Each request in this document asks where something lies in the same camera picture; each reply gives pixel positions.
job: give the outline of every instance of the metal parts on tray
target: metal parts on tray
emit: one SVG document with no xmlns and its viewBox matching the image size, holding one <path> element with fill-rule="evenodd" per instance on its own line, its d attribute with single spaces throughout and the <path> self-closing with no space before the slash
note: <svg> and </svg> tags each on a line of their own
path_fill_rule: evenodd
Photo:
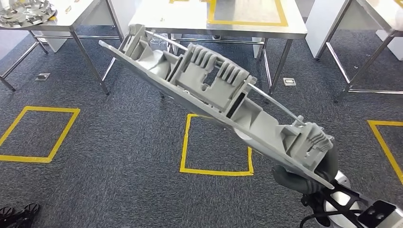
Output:
<svg viewBox="0 0 403 228">
<path fill-rule="evenodd" d="M 152 50 L 145 27 L 130 26 L 119 49 L 99 44 L 141 78 L 154 85 L 190 111 L 204 117 L 256 151 L 276 160 L 290 171 L 333 188 L 315 174 L 315 168 L 333 147 L 331 136 L 315 123 L 304 123 L 288 109 L 254 86 L 256 78 L 222 55 L 190 44 L 184 55 Z M 211 85 L 208 74 L 218 68 Z M 293 124 L 279 125 L 262 107 L 247 98 L 251 89 L 274 102 L 296 118 Z"/>
<path fill-rule="evenodd" d="M 9 6 L 0 1 L 0 26 L 24 28 L 47 21 L 56 10 L 48 0 L 18 0 Z"/>
</svg>

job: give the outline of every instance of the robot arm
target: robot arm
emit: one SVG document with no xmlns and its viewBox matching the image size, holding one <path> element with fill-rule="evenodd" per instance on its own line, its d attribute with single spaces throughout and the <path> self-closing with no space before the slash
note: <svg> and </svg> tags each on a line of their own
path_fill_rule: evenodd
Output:
<svg viewBox="0 0 403 228">
<path fill-rule="evenodd" d="M 185 54 L 175 56 L 167 51 L 152 50 L 148 42 L 150 36 L 156 36 L 182 48 Z M 330 213 L 324 208 L 328 202 L 347 218 L 347 222 L 350 221 L 357 227 L 375 227 L 366 224 L 367 220 L 360 220 L 360 217 L 366 218 L 368 213 L 358 218 L 353 217 L 354 214 L 350 210 L 355 201 L 348 200 L 343 208 L 337 200 L 332 200 L 334 193 L 348 189 L 335 180 L 338 165 L 333 137 L 326 134 L 316 123 L 303 122 L 302 116 L 297 117 L 255 87 L 256 78 L 245 69 L 203 46 L 190 44 L 184 47 L 146 31 L 143 25 L 131 25 L 129 34 L 119 49 L 103 41 L 99 41 L 99 44 L 138 76 L 176 102 L 205 120 L 217 124 L 223 130 L 231 132 L 255 151 L 276 161 L 280 165 L 274 169 L 276 181 L 303 193 L 304 205 L 311 206 L 316 215 L 318 211 Z M 218 69 L 218 73 L 209 85 L 204 81 L 214 68 Z M 295 122 L 280 125 L 274 117 L 248 98 L 251 90 L 280 107 L 293 117 Z M 373 204 L 372 207 L 377 213 L 378 204 Z M 384 218 L 377 221 L 388 220 L 392 213 L 385 212 L 383 215 Z"/>
<path fill-rule="evenodd" d="M 331 181 L 334 189 L 322 188 L 312 194 L 304 194 L 301 203 L 309 206 L 314 214 L 305 217 L 300 228 L 309 219 L 316 219 L 320 228 L 401 228 L 403 211 L 395 205 L 371 200 L 350 189 L 348 178 L 338 172 Z M 357 202 L 365 205 L 360 210 Z"/>
</svg>

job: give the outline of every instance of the metal table frame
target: metal table frame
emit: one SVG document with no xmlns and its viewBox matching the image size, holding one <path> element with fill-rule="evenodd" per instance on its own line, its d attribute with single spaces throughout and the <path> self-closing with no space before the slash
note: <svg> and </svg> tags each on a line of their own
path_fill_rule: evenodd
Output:
<svg viewBox="0 0 403 228">
<path fill-rule="evenodd" d="M 357 81 L 365 75 L 365 71 L 368 69 L 368 67 L 375 61 L 375 59 L 381 54 L 381 52 L 388 46 L 388 44 L 393 40 L 394 37 L 403 37 L 403 32 L 402 31 L 396 31 L 396 30 L 391 30 L 388 34 L 388 36 L 385 38 L 385 40 L 382 42 L 382 44 L 376 49 L 376 51 L 369 57 L 369 59 L 364 63 L 364 65 L 358 70 L 358 72 L 353 76 L 353 78 L 350 79 L 350 77 L 347 75 L 343 65 L 341 64 L 336 52 L 332 48 L 332 45 L 330 44 L 330 40 L 332 39 L 333 35 L 335 34 L 340 22 L 342 21 L 345 13 L 347 12 L 349 6 L 351 5 L 351 2 L 354 0 L 349 0 L 346 2 L 346 4 L 343 6 L 339 16 L 336 19 L 335 24 L 331 28 L 327 38 L 326 38 L 326 46 L 323 46 L 316 58 L 316 60 L 319 60 L 319 58 L 322 56 L 326 48 L 329 49 L 333 59 L 336 61 L 337 66 L 339 67 L 341 73 L 343 74 L 343 78 L 347 85 L 343 89 L 343 91 L 337 95 L 334 99 L 335 103 L 341 102 L 343 98 L 347 95 L 347 93 L 372 93 L 372 94 L 399 94 L 403 95 L 403 91 L 393 91 L 393 90 L 373 90 L 373 89 L 354 89 L 353 85 L 357 84 Z M 379 18 L 379 16 L 372 16 L 375 21 L 378 24 L 384 24 L 385 22 L 383 21 L 378 21 L 376 19 Z"/>
<path fill-rule="evenodd" d="M 175 42 L 202 42 L 202 43 L 221 43 L 221 44 L 244 44 L 244 45 L 260 45 L 259 51 L 258 51 L 258 56 L 257 59 L 259 61 L 263 60 L 264 61 L 264 67 L 266 70 L 266 78 L 269 86 L 269 95 L 272 95 L 274 93 L 274 90 L 276 89 L 276 85 L 278 82 L 278 79 L 280 78 L 281 71 L 283 70 L 284 64 L 286 62 L 289 50 L 291 48 L 292 44 L 292 39 L 287 39 L 286 45 L 283 50 L 283 54 L 281 55 L 280 62 L 278 63 L 276 72 L 274 74 L 273 80 L 271 79 L 270 75 L 270 68 L 269 68 L 269 60 L 267 57 L 267 43 L 268 43 L 268 38 L 263 38 L 262 41 L 241 41 L 241 40 L 210 40 L 210 39 L 195 39 L 195 38 L 171 38 L 171 35 L 168 33 L 168 39 L 175 41 Z M 171 51 L 171 45 L 167 44 L 168 51 Z"/>
<path fill-rule="evenodd" d="M 109 91 L 105 85 L 105 79 L 106 76 L 108 75 L 109 71 L 111 70 L 114 62 L 115 62 L 115 58 L 112 59 L 111 63 L 109 64 L 106 72 L 104 73 L 103 77 L 100 76 L 100 74 L 98 73 L 97 69 L 95 68 L 94 64 L 92 63 L 90 57 L 88 56 L 83 44 L 81 43 L 81 39 L 119 39 L 120 41 L 123 41 L 123 33 L 120 30 L 119 24 L 116 20 L 116 15 L 115 12 L 113 10 L 113 6 L 112 3 L 110 2 L 110 0 L 105 0 L 106 1 L 106 5 L 108 7 L 109 13 L 111 15 L 112 21 L 114 26 L 116 27 L 117 31 L 118 31 L 118 36 L 79 36 L 76 33 L 76 26 L 79 25 L 79 23 L 74 23 L 73 25 L 69 26 L 68 30 L 63 30 L 63 29 L 58 29 L 58 31 L 68 31 L 70 32 L 71 36 L 43 36 L 43 35 L 34 35 L 32 33 L 33 30 L 40 30 L 37 28 L 40 28 L 40 24 L 36 25 L 36 26 L 31 26 L 31 27 L 26 27 L 26 28 L 20 28 L 19 30 L 27 30 L 31 36 L 35 39 L 35 43 L 32 44 L 32 46 L 30 48 L 28 48 L 28 50 L 16 61 L 14 62 L 11 67 L 3 74 L 0 75 L 0 81 L 7 87 L 9 88 L 11 91 L 16 91 L 16 89 L 9 83 L 6 81 L 6 78 L 10 75 L 10 73 L 39 45 L 41 47 L 41 49 L 45 52 L 45 54 L 48 54 L 48 51 L 45 49 L 45 47 L 43 46 L 43 44 L 38 40 L 38 38 L 68 38 L 68 39 L 74 39 L 74 41 L 77 43 L 78 48 L 80 49 L 84 59 L 86 60 L 86 63 L 88 65 L 88 67 L 91 69 L 91 71 L 93 72 L 97 82 L 100 84 L 102 90 L 104 91 L 104 93 L 106 95 L 109 95 Z M 80 17 L 86 17 L 88 16 L 90 12 L 87 13 L 87 15 L 81 15 Z"/>
</svg>

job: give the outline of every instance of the metal table leg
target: metal table leg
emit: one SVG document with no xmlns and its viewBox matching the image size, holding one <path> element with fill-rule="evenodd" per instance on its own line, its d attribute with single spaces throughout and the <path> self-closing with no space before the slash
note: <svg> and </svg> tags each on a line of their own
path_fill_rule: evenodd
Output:
<svg viewBox="0 0 403 228">
<path fill-rule="evenodd" d="M 332 37 L 335 34 L 337 28 L 339 27 L 341 21 L 343 20 L 343 17 L 345 15 L 345 13 L 347 12 L 348 8 L 350 7 L 352 1 L 353 0 L 349 0 L 344 4 L 343 8 L 341 9 L 341 12 L 338 14 L 338 16 L 336 18 L 336 21 L 332 25 L 332 28 L 330 29 L 330 32 L 326 36 L 326 40 L 324 41 L 323 46 L 321 47 L 321 49 L 319 50 L 318 54 L 315 56 L 314 59 L 319 60 L 322 57 L 323 52 L 326 50 L 326 45 L 325 44 L 327 42 L 330 42 L 330 40 L 332 39 Z"/>
<path fill-rule="evenodd" d="M 180 34 L 180 33 L 172 33 L 172 34 L 171 34 L 171 37 L 174 38 L 174 39 L 176 39 L 176 38 L 181 39 L 181 38 L 182 38 L 182 34 Z M 172 46 L 172 49 L 173 49 L 173 54 L 177 56 L 177 55 L 178 55 L 179 48 L 178 48 L 177 46 L 173 45 L 173 46 Z"/>
<path fill-rule="evenodd" d="M 5 85 L 5 86 L 7 86 L 7 88 L 8 89 L 10 89 L 11 91 L 15 91 L 15 88 L 12 86 L 12 85 L 10 85 L 10 83 L 8 83 L 3 77 L 1 77 L 0 76 L 0 81 Z"/>
<path fill-rule="evenodd" d="M 264 61 L 267 84 L 269 85 L 269 90 L 270 90 L 272 83 L 271 83 L 271 76 L 270 76 L 269 59 L 267 58 L 267 52 L 266 52 L 268 39 L 267 38 L 263 38 L 263 39 L 264 39 L 264 44 L 259 48 L 257 59 L 259 61 L 261 61 L 263 59 L 263 61 Z"/>
<path fill-rule="evenodd" d="M 31 47 L 28 48 L 28 50 L 19 59 L 17 59 L 17 61 L 15 61 L 15 63 L 13 63 L 13 65 L 11 65 L 11 67 L 8 70 L 6 70 L 6 72 L 4 72 L 2 76 L 0 75 L 0 81 L 5 86 L 7 86 L 7 88 L 9 88 L 12 91 L 15 91 L 15 88 L 6 81 L 6 78 L 38 45 L 39 42 L 38 41 L 35 42 Z"/>
<path fill-rule="evenodd" d="M 49 54 L 48 51 L 46 51 L 45 47 L 43 46 L 42 42 L 40 42 L 40 41 L 38 40 L 38 38 L 35 37 L 35 34 L 33 34 L 32 31 L 28 31 L 28 32 L 29 32 L 29 33 L 31 34 L 31 36 L 39 43 L 40 48 L 43 50 L 43 52 L 45 52 L 45 54 Z"/>
<path fill-rule="evenodd" d="M 283 54 L 281 55 L 280 62 L 278 63 L 278 67 L 276 73 L 274 74 L 273 83 L 269 89 L 269 95 L 272 95 L 274 90 L 276 89 L 276 84 L 278 79 L 280 78 L 281 71 L 283 70 L 284 64 L 286 62 L 289 50 L 291 48 L 292 39 L 287 39 L 286 46 L 284 47 Z"/>
<path fill-rule="evenodd" d="M 109 91 L 108 91 L 108 89 L 106 88 L 105 83 L 102 81 L 101 76 L 99 75 L 99 73 L 98 73 L 98 71 L 96 70 L 94 64 L 92 63 L 91 59 L 89 58 L 89 56 L 88 56 L 86 50 L 84 49 L 83 44 L 81 43 L 80 39 L 79 39 L 78 36 L 77 36 L 77 33 L 74 32 L 74 31 L 71 31 L 70 33 L 71 33 L 71 36 L 73 37 L 73 39 L 76 41 L 78 47 L 80 48 L 80 51 L 81 51 L 81 53 L 83 54 L 84 59 L 86 60 L 88 67 L 91 69 L 91 71 L 93 72 L 93 74 L 94 74 L 96 80 L 97 80 L 98 83 L 101 85 L 102 90 L 104 91 L 104 93 L 105 93 L 106 95 L 109 95 Z"/>
<path fill-rule="evenodd" d="M 169 39 L 169 40 L 172 40 L 171 34 L 168 33 L 167 35 L 168 35 L 168 39 Z M 167 50 L 169 53 L 173 53 L 172 44 L 170 44 L 170 43 L 167 42 L 167 43 L 166 43 L 166 50 Z"/>
<path fill-rule="evenodd" d="M 263 45 L 259 45 L 258 54 L 256 55 L 256 59 L 259 59 L 259 60 L 262 60 L 262 53 L 263 53 L 263 50 L 266 49 L 267 42 L 268 42 L 268 39 L 267 39 L 267 38 L 262 38 L 262 39 L 263 39 L 264 44 L 263 44 Z"/>
<path fill-rule="evenodd" d="M 110 2 L 110 0 L 105 0 L 105 1 L 106 1 L 106 5 L 107 5 L 107 7 L 108 7 L 108 10 L 109 10 L 109 14 L 111 15 L 113 24 L 114 24 L 115 28 L 117 29 L 117 33 L 118 33 L 118 35 L 119 35 L 120 41 L 123 42 L 123 39 L 124 39 L 123 32 L 120 30 L 119 23 L 118 23 L 117 20 L 116 20 L 116 14 L 115 14 L 115 11 L 113 10 L 112 3 Z M 116 59 L 113 58 L 112 61 L 109 63 L 109 66 L 108 66 L 108 68 L 106 69 L 106 71 L 105 71 L 105 73 L 104 73 L 104 75 L 103 75 L 103 77 L 102 77 L 102 79 L 101 79 L 102 82 L 105 81 L 106 77 L 107 77 L 108 74 L 109 74 L 109 71 L 112 69 L 113 65 L 115 64 L 115 61 L 116 61 Z"/>
<path fill-rule="evenodd" d="M 385 49 L 385 47 L 387 47 L 388 44 L 392 41 L 392 39 L 394 38 L 392 35 L 393 34 L 389 34 L 389 36 L 382 42 L 382 44 L 378 47 L 378 49 L 372 54 L 372 56 L 358 70 L 358 72 L 354 75 L 354 77 L 350 80 L 350 82 L 347 83 L 346 87 L 343 89 L 341 94 L 339 94 L 335 98 L 335 102 L 341 101 L 343 99 L 343 97 L 351 90 L 351 88 L 353 87 L 353 83 L 355 83 L 358 79 L 362 78 L 362 76 L 364 75 L 364 73 L 368 69 L 368 67 L 375 61 L 375 59 L 381 54 L 381 52 Z M 376 91 L 376 90 L 373 90 L 372 93 L 383 94 L 382 91 Z"/>
</svg>

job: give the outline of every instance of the yellow floor marking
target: yellow floor marking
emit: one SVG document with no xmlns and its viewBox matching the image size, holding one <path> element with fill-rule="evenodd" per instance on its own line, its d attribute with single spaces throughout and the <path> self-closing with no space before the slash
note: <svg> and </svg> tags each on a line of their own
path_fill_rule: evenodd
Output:
<svg viewBox="0 0 403 228">
<path fill-rule="evenodd" d="M 394 0 L 399 6 L 403 8 L 403 0 Z"/>
<path fill-rule="evenodd" d="M 395 158 L 393 157 L 389 147 L 386 145 L 385 140 L 381 136 L 381 133 L 379 130 L 376 128 L 377 125 L 381 126 L 403 126 L 403 122 L 397 122 L 397 121 L 376 121 L 376 120 L 367 120 L 369 123 L 369 126 L 371 127 L 371 130 L 374 132 L 374 135 L 376 139 L 378 140 L 379 144 L 381 145 L 383 151 L 386 154 L 386 157 L 389 159 L 390 164 L 392 165 L 394 171 L 397 174 L 397 177 L 399 178 L 400 182 L 403 184 L 403 173 L 402 170 L 400 169 L 399 165 L 397 164 Z"/>
<path fill-rule="evenodd" d="M 189 169 L 185 168 L 186 165 L 186 153 L 188 148 L 189 139 L 189 129 L 190 121 L 192 117 L 197 117 L 196 114 L 188 114 L 186 118 L 185 136 L 183 137 L 183 147 L 182 147 L 182 159 L 179 172 L 188 172 L 195 174 L 205 174 L 205 175 L 219 175 L 219 176 L 252 176 L 254 173 L 252 165 L 252 148 L 248 147 L 248 171 L 214 171 L 214 170 L 199 170 L 199 169 Z"/>
<path fill-rule="evenodd" d="M 49 153 L 47 157 L 28 157 L 28 156 L 12 156 L 12 155 L 0 155 L 0 161 L 8 161 L 8 162 L 38 162 L 38 163 L 49 163 L 52 161 L 59 147 L 61 146 L 64 138 L 66 137 L 68 131 L 76 120 L 78 114 L 80 113 L 80 109 L 78 108 L 55 108 L 55 107 L 36 107 L 36 106 L 25 106 L 21 113 L 17 116 L 11 126 L 6 130 L 6 132 L 0 138 L 0 146 L 10 135 L 12 130 L 17 126 L 18 122 L 22 119 L 22 117 L 27 113 L 27 111 L 40 111 L 40 112 L 62 112 L 62 113 L 73 113 L 70 120 L 68 121 L 65 129 L 60 135 L 58 141 L 53 146 L 52 151 Z"/>
<path fill-rule="evenodd" d="M 169 3 L 174 3 L 176 1 L 189 1 L 189 0 L 169 0 Z M 252 26 L 279 26 L 287 27 L 288 22 L 286 15 L 284 13 L 283 6 L 281 5 L 281 0 L 274 0 L 277 8 L 277 13 L 280 18 L 280 22 L 253 22 L 253 21 L 234 21 L 234 20 L 215 20 L 215 9 L 217 6 L 217 0 L 200 0 L 200 2 L 209 3 L 209 14 L 207 16 L 207 23 L 209 24 L 219 24 L 219 25 L 252 25 Z"/>
</svg>

